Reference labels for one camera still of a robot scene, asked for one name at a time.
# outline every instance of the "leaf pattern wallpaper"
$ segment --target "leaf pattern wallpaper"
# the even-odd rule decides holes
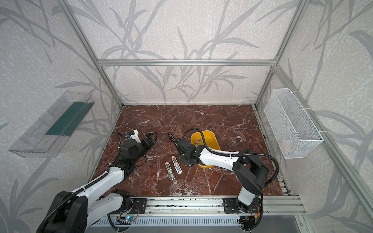
[[[0,2],[0,232],[31,233],[54,196],[91,178],[120,112],[57,3]],[[8,148],[66,90],[95,101],[56,158]]]
[[[367,186],[373,173],[373,1],[314,1],[280,66],[298,88]],[[322,146],[285,160],[258,106],[292,194],[299,194],[316,232],[373,232],[373,223]]]
[[[298,0],[68,2],[100,59],[273,59],[298,5]],[[256,98],[246,97],[260,92],[269,68],[105,70],[124,103],[254,103]]]

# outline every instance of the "wall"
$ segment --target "wall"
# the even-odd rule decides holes
[[[311,1],[279,64],[372,190],[372,1]],[[261,100],[261,116],[277,77]],[[264,117],[292,194],[316,232],[373,232],[373,223],[322,146],[284,160]]]
[[[90,178],[120,110],[56,5],[0,3],[0,232],[35,232],[57,193]],[[8,151],[66,90],[95,104],[57,157]]]
[[[298,0],[68,2],[100,59],[273,59],[298,5]],[[106,68],[122,101],[138,104],[254,103],[268,70]]]

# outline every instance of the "white wire mesh basket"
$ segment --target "white wire mesh basket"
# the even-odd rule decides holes
[[[273,89],[264,112],[285,158],[304,158],[324,141],[288,88]]]

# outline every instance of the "transparent bin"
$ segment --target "transparent bin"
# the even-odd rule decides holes
[[[264,112],[285,158],[304,158],[324,141],[306,111],[290,89],[272,90]]]
[[[91,96],[66,91],[9,150],[22,157],[56,157],[93,106]]]

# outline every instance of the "marble surface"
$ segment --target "marble surface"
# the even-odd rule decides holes
[[[167,195],[237,195],[241,184],[232,171],[212,167],[189,168],[179,159],[178,151],[167,133],[175,138],[191,127],[207,129],[215,133],[221,150],[241,151],[244,148],[253,152],[267,152],[267,148],[251,105],[150,105],[124,106],[116,124],[118,132],[139,131],[140,139],[145,133],[158,132],[157,143],[147,152],[147,161],[124,181],[111,190],[129,191],[132,196]],[[118,142],[112,134],[104,154],[96,168],[94,178],[102,174],[117,154]],[[180,163],[182,173],[177,174],[171,156]],[[271,161],[261,158],[274,172]],[[141,158],[137,164],[145,161]],[[176,175],[171,181],[165,162],[169,162]],[[278,180],[267,186],[265,195],[282,195]]]

